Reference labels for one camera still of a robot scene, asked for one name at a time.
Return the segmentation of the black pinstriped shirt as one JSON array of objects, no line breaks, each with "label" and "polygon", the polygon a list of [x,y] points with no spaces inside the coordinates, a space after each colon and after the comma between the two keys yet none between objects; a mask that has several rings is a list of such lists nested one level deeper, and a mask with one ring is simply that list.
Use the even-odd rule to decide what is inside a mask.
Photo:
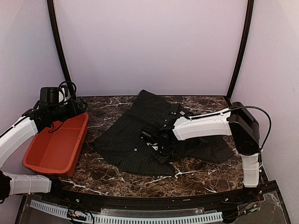
[{"label": "black pinstriped shirt", "polygon": [[171,108],[189,114],[181,104],[168,103],[162,97],[142,90],[131,108],[101,136],[94,141],[94,147],[104,160],[120,171],[135,175],[174,175],[170,164],[181,158],[222,163],[234,156],[222,136],[207,136],[175,140],[170,151],[161,155],[155,150],[158,140],[153,133],[176,118]]}]

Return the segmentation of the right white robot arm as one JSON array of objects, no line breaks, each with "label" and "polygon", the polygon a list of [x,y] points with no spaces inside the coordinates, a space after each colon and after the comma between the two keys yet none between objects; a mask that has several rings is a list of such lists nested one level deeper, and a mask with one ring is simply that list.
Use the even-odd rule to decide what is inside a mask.
[{"label": "right white robot arm", "polygon": [[260,184],[262,151],[265,145],[260,142],[259,123],[249,112],[250,109],[264,113],[269,121],[268,129],[272,128],[269,114],[257,106],[234,102],[229,108],[192,116],[179,110],[176,105],[170,110],[171,118],[144,136],[148,137],[147,142],[158,152],[161,162],[164,162],[170,153],[171,144],[176,141],[218,135],[232,136],[243,168],[244,188],[239,191],[238,198],[247,203],[256,196],[256,187]]}]

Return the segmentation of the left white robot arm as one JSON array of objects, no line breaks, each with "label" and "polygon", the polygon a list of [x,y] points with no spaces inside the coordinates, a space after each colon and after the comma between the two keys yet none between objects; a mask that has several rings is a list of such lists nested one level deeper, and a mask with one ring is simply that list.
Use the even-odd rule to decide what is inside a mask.
[{"label": "left white robot arm", "polygon": [[[0,135],[0,166],[27,140],[36,136],[54,122],[64,122],[86,112],[88,103],[82,98],[68,99],[56,104],[38,100],[35,106]],[[12,195],[47,193],[55,203],[63,203],[66,193],[53,180],[43,175],[16,175],[0,172],[0,203]]]}]

